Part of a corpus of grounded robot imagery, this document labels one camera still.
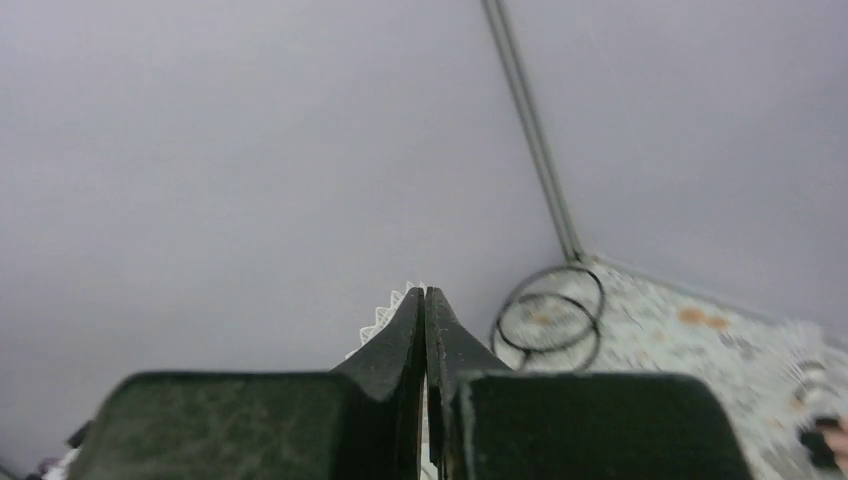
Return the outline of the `white shuttlecock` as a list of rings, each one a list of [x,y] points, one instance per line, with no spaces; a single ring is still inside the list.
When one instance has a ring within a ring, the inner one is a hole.
[[[423,282],[414,283],[411,281],[407,281],[405,283],[405,287],[400,290],[392,290],[389,296],[388,303],[385,305],[378,305],[374,310],[374,320],[359,329],[359,342],[360,344],[355,347],[352,351],[348,352],[344,359],[347,360],[351,356],[353,356],[359,349],[365,346],[371,339],[373,339],[378,333],[380,333],[392,320],[396,311],[398,310],[400,304],[404,300],[406,294],[413,289],[420,288],[422,290],[426,289],[426,285]]]

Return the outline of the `pink music stand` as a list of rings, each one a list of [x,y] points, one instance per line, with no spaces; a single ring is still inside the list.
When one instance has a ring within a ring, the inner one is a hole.
[[[798,440],[814,468],[847,475],[847,417],[815,417]]]

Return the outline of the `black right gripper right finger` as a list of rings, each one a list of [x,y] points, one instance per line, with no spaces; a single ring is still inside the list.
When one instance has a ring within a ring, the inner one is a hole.
[[[442,479],[748,479],[720,402],[668,372],[519,372],[425,296],[429,454]]]

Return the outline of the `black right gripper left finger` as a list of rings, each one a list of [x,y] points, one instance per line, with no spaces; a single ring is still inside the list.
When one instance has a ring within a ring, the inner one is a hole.
[[[91,421],[72,479],[416,479],[424,293],[319,372],[142,372]]]

